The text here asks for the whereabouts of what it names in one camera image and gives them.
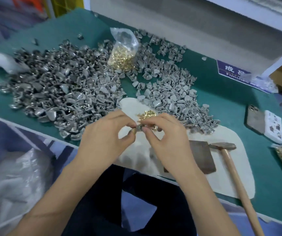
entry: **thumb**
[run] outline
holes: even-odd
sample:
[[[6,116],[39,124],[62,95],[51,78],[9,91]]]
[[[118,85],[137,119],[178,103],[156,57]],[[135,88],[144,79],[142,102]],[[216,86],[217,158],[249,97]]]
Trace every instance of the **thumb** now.
[[[160,140],[157,138],[157,136],[155,136],[154,132],[152,132],[151,129],[142,127],[142,131],[144,132],[146,139],[152,147],[160,142]]]
[[[133,133],[132,130],[130,130],[126,136],[120,139],[120,142],[123,145],[123,147],[126,149],[128,146],[134,143],[135,140],[136,140],[136,135]]]

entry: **yellow crate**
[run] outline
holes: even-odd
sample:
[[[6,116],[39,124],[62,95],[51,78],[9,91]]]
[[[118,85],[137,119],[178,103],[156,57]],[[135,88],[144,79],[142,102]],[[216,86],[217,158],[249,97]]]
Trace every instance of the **yellow crate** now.
[[[76,7],[84,8],[83,0],[51,0],[55,16],[62,16]]]

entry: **dark clothing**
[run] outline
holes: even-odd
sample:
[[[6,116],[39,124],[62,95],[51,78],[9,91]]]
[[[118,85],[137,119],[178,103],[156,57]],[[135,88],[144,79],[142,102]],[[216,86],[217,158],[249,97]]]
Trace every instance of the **dark clothing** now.
[[[133,174],[122,182],[125,169],[109,167],[76,206],[62,236],[196,236],[183,192],[159,179]],[[157,206],[144,229],[129,232],[121,227],[122,190]]]

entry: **hammer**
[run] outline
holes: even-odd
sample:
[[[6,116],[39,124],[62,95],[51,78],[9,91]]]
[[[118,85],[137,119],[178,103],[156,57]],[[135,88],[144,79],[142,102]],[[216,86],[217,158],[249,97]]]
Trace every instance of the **hammer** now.
[[[217,149],[221,151],[221,154],[224,158],[226,167],[228,168],[229,173],[231,174],[231,177],[233,179],[233,182],[235,184],[237,193],[240,197],[240,200],[243,204],[243,207],[246,211],[246,214],[249,218],[249,222],[251,224],[252,230],[254,231],[254,234],[256,236],[264,236],[263,230],[261,228],[261,225],[259,223],[257,213],[255,212],[251,201],[248,197],[248,194],[245,190],[245,187],[243,186],[243,183],[241,182],[241,179],[238,175],[237,169],[235,167],[235,164],[232,160],[232,157],[229,153],[230,150],[236,149],[236,145],[233,143],[212,143],[209,145],[210,148]]]

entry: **wooden hammer handle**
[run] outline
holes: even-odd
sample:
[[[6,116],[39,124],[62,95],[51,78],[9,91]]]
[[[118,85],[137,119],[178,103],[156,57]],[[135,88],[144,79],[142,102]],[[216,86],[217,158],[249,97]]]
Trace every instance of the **wooden hammer handle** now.
[[[256,236],[264,236],[263,230],[261,228],[261,225],[260,225],[258,217],[257,217],[257,213],[255,212],[255,210],[254,210],[254,208],[251,204],[251,201],[248,197],[248,194],[245,190],[245,187],[243,186],[243,183],[241,182],[241,179],[238,175],[237,169],[235,167],[235,164],[232,160],[230,153],[225,149],[221,150],[221,153],[223,155],[226,166],[227,166],[227,168],[228,168],[228,170],[231,174],[231,177],[233,178],[237,193],[240,197],[240,200],[241,200],[243,207],[246,211],[246,214],[249,218],[249,222],[250,222],[251,227],[254,231],[254,234]]]

